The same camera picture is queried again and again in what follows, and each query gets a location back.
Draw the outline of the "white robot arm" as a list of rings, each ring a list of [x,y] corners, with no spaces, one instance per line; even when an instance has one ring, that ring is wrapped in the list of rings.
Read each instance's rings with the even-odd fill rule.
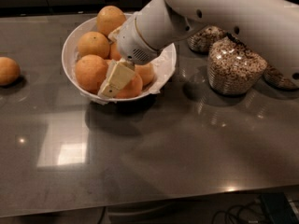
[[[151,0],[129,17],[117,35],[121,60],[99,94],[114,97],[146,64],[175,41],[208,25],[236,36],[293,83],[299,75],[299,6],[286,0]]]

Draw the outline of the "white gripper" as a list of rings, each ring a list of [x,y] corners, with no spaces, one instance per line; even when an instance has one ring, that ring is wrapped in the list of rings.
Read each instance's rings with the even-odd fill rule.
[[[117,41],[117,48],[123,59],[109,63],[106,79],[98,95],[114,98],[134,77],[134,63],[149,63],[159,57],[161,52],[151,48],[138,32],[136,17],[130,17],[122,27],[113,30],[108,39],[111,42]]]

